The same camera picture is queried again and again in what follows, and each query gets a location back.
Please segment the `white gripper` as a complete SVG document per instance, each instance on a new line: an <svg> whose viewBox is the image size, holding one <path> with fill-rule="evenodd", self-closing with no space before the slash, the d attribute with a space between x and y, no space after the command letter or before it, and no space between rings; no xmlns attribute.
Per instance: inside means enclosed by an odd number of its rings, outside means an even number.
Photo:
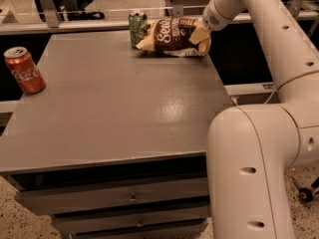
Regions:
<svg viewBox="0 0 319 239"><path fill-rule="evenodd" d="M202 22L209 31L220 31L229 24L230 20L221 16L214 2L211 1L206 5L203 11ZM210 34L206 28L202 25L198 25L188 39L192 44L198 44L198 52L201 56L205 56L209 52L211 45Z"/></svg>

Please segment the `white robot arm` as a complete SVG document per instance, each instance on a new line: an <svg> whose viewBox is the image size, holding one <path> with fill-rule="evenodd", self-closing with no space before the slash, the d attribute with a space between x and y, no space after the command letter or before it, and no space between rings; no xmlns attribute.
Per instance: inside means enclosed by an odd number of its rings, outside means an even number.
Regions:
<svg viewBox="0 0 319 239"><path fill-rule="evenodd" d="M248 11L279 101L231 107L212 121L206 166L214 239L295 239L287 166L319 152L319 55L280 0L211 0L211 31Z"/></svg>

